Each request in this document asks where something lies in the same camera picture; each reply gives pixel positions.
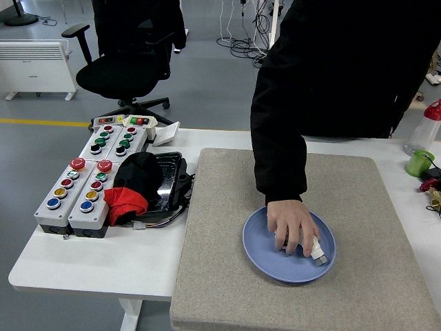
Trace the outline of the person's right hand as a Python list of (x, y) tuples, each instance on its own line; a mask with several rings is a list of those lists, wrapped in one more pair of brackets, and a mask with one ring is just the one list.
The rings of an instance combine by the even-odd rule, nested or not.
[(319, 238), (319, 231), (307, 207), (298, 200), (272, 201), (267, 204), (267, 228), (275, 234), (275, 248), (281, 250), (288, 237), (285, 252), (292, 254), (303, 233), (303, 254), (310, 257), (314, 237)]

